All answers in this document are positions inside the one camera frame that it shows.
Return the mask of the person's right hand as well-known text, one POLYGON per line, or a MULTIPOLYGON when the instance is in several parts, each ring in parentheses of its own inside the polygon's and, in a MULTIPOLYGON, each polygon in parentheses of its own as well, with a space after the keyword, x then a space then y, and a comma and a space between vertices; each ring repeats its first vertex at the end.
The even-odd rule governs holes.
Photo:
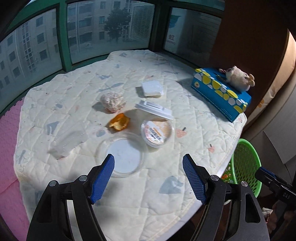
POLYGON ((284 221, 280 225, 280 222, 278 221, 279 218, 278 218, 277 214, 279 214, 279 210, 281 208, 285 208, 285 204, 280 201, 276 202, 273 205, 273 212, 269 216, 267 223, 266 223, 269 234, 271 234, 276 228, 279 228, 279 230, 281 230, 281 232, 286 231, 287 227, 290 225, 292 220, 295 219, 295 211, 287 211, 283 216, 284 221))

